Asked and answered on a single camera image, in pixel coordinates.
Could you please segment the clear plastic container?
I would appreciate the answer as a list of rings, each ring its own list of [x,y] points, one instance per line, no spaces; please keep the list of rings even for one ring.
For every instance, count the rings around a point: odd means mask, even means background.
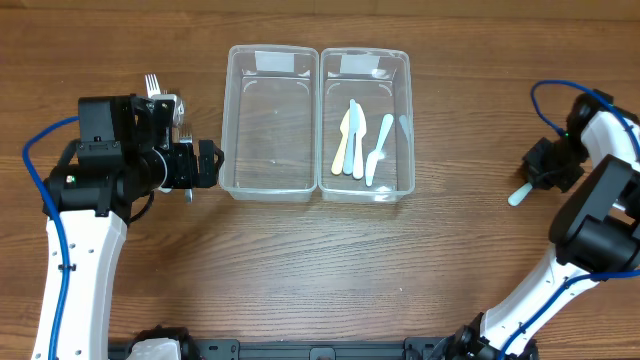
[[[415,189],[415,151],[410,61],[400,50],[327,48],[320,60],[321,142],[317,179],[322,198],[334,202],[393,203]],[[364,111],[364,176],[331,173],[341,141],[342,118],[354,99]],[[394,122],[376,166],[373,185],[365,184],[365,164],[374,149],[382,118]]]
[[[232,198],[308,202],[315,175],[319,54],[254,44],[230,49],[220,186]]]

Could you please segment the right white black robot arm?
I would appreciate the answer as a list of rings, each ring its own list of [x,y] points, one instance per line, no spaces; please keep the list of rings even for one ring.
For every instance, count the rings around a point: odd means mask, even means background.
[[[580,133],[593,169],[562,206],[550,245],[527,277],[495,307],[459,330],[449,359],[526,359],[533,337],[580,294],[639,274],[639,126],[599,110]]]

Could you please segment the yellow plastic knife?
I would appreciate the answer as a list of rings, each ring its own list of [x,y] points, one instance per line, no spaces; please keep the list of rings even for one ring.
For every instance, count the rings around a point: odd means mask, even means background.
[[[342,121],[339,127],[339,130],[341,133],[341,141],[339,143],[338,149],[336,151],[336,154],[334,156],[332,166],[331,166],[331,173],[333,175],[340,175],[343,171],[345,154],[346,154],[346,146],[347,146],[348,135],[349,135],[349,127],[350,127],[349,122],[350,122],[350,111],[347,110],[342,118]]]

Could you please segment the small silver metal fork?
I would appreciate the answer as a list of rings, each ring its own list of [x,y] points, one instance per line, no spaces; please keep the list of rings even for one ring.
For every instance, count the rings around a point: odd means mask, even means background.
[[[187,144],[192,144],[193,143],[193,133],[192,133],[192,128],[191,125],[188,123],[184,123],[179,129],[178,129],[178,140],[180,143],[187,143]],[[186,189],[184,191],[185,194],[185,200],[188,204],[190,204],[193,201],[193,190],[192,189]]]

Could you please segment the right clear plastic container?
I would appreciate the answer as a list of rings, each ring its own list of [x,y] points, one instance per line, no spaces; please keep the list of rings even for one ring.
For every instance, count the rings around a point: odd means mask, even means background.
[[[321,142],[317,179],[322,198],[334,202],[393,203],[415,189],[415,151],[410,61],[400,50],[327,48],[320,60]],[[342,118],[354,99],[364,111],[364,176],[331,173],[341,141]],[[374,149],[382,118],[394,122],[376,166],[373,185],[365,184],[365,164]]]

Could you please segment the light blue plastic knife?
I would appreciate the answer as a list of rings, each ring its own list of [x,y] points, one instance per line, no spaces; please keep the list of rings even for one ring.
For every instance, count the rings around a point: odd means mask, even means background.
[[[393,122],[394,122],[394,116],[390,113],[385,114],[382,118],[376,145],[374,149],[369,153],[366,159],[365,184],[367,187],[371,187],[373,185],[376,166],[379,161],[380,154],[382,152],[382,148],[384,146],[386,138],[390,132],[391,126],[393,125]]]

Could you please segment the mint green plastic knife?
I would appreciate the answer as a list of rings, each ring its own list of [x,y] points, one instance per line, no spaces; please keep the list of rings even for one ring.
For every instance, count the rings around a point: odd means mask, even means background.
[[[528,196],[532,189],[533,186],[531,183],[525,183],[508,197],[508,204],[513,207],[518,206]]]

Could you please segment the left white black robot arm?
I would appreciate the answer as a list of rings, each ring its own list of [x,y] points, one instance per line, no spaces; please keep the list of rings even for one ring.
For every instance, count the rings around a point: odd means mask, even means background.
[[[23,161],[47,217],[47,275],[35,359],[105,359],[113,285],[130,225],[141,218],[133,204],[156,192],[211,188],[224,153],[211,140],[173,132],[184,126],[184,103],[175,94],[84,97],[80,135],[71,140],[47,178]]]

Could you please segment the white plastic knife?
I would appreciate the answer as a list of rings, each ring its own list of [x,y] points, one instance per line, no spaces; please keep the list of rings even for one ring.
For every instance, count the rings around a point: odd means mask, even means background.
[[[364,176],[364,159],[363,159],[363,138],[367,132],[366,117],[359,103],[356,104],[359,115],[359,128],[355,133],[355,151],[353,162],[352,176],[356,180],[360,180]]]

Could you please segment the white plastic fork long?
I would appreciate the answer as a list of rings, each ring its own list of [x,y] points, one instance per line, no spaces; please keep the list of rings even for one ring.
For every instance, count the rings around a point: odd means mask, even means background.
[[[155,74],[145,74],[144,81],[145,81],[147,96],[149,98],[153,98],[154,96],[162,94],[162,90],[160,88],[157,76]]]

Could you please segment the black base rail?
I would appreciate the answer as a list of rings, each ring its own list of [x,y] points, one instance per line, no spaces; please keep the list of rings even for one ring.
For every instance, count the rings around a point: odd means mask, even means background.
[[[179,342],[179,359],[206,360],[423,360],[423,359],[512,359],[476,336],[468,326],[445,337],[409,337],[403,341],[338,342],[241,342],[236,339],[195,339],[185,328],[156,327],[138,334],[129,343],[111,344],[110,359],[155,359],[151,342],[164,336]]]

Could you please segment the left clear plastic container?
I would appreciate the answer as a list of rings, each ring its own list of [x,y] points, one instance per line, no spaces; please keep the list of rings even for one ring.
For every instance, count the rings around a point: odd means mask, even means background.
[[[232,198],[308,202],[315,175],[319,54],[254,44],[230,49],[220,186]]]

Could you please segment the pale blue plastic knife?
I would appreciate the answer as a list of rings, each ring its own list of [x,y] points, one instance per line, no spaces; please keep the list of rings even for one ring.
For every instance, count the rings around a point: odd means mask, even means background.
[[[343,164],[343,173],[345,175],[351,175],[353,173],[355,158],[355,136],[359,127],[360,117],[359,111],[357,109],[357,102],[354,99],[351,99],[349,102],[349,131]]]

